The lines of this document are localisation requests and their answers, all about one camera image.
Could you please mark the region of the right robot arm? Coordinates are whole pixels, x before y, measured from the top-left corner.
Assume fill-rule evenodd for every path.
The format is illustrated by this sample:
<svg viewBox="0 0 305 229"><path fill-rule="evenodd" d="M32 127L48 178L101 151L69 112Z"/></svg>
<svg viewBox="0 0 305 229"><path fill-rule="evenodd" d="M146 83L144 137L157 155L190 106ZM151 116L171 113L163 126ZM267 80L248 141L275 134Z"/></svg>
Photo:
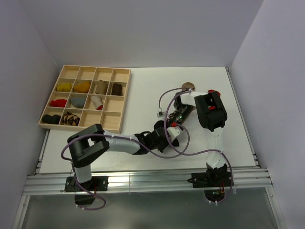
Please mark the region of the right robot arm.
<svg viewBox="0 0 305 229"><path fill-rule="evenodd" d="M175 112L171 114L166 124L179 126L187 119L195 108L201 127L210 131L211 143L214 149L208 149L191 155L208 153L206 160L207 171L200 176L203 179L192 177L194 187L214 187L217 185L234 184L234 176L231 164L223 153L223 130L227 120L227 112L224 108L218 91L211 90L207 93L195 92L191 89L177 93L172 99L175 102Z"/></svg>

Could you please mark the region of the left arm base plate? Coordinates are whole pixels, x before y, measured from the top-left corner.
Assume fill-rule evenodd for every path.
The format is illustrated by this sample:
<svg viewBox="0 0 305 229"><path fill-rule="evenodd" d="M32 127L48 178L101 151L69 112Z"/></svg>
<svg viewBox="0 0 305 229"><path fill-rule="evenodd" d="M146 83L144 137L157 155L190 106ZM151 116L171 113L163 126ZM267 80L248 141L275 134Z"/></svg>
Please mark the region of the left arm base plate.
<svg viewBox="0 0 305 229"><path fill-rule="evenodd" d="M108 188L107 176L93 176L91 180L80 183L88 191L106 191ZM82 189L76 184L74 177L67 177L64 188L65 192L81 192Z"/></svg>

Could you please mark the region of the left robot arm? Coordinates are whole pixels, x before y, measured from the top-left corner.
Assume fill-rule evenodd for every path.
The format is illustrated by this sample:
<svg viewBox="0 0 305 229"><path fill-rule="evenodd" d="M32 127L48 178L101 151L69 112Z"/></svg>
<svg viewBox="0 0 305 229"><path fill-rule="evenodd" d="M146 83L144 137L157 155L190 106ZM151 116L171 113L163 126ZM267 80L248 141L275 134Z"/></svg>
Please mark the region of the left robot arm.
<svg viewBox="0 0 305 229"><path fill-rule="evenodd" d="M170 143L178 146L179 132L174 131L173 139L165 136L166 133L168 130L159 126L152 132L121 135L104 130L101 124L94 124L70 136L67 139L67 148L76 175L76 186L81 190L92 187L91 164L105 152L145 155L156 149L162 153Z"/></svg>

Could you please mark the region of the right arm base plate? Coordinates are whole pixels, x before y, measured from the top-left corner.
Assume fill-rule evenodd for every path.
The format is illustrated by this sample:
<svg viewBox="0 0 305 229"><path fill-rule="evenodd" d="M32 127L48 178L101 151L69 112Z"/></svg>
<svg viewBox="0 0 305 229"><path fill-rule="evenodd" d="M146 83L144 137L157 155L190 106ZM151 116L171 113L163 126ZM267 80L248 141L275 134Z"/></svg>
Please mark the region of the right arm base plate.
<svg viewBox="0 0 305 229"><path fill-rule="evenodd" d="M191 178L187 180L193 188L204 187L230 187L232 178L230 172L217 174L211 171L203 173L192 173Z"/></svg>

